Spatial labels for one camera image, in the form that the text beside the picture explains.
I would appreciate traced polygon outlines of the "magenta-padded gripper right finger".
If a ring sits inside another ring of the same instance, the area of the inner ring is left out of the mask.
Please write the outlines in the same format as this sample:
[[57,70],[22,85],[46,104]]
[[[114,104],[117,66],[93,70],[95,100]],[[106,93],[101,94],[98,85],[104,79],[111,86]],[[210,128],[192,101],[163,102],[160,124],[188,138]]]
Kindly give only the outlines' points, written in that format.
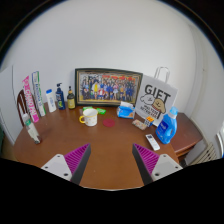
[[169,155],[158,155],[152,150],[138,144],[133,145],[132,154],[145,185],[182,169]]

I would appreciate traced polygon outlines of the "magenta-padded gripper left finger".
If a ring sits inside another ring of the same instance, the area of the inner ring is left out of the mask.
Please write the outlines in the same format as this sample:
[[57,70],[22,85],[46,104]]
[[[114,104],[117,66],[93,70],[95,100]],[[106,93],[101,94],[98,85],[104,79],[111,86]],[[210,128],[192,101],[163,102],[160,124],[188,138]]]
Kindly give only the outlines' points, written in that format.
[[56,154],[42,169],[79,185],[90,154],[91,145],[85,144],[66,155]]

